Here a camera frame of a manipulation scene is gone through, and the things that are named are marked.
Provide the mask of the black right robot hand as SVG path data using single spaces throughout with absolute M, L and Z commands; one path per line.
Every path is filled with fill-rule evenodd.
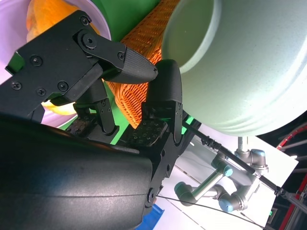
M 178 158 L 182 83 L 174 60 L 152 64 L 98 35 L 75 11 L 19 48 L 0 86 L 0 227 L 133 230 Z M 125 146 L 103 82 L 148 84 Z

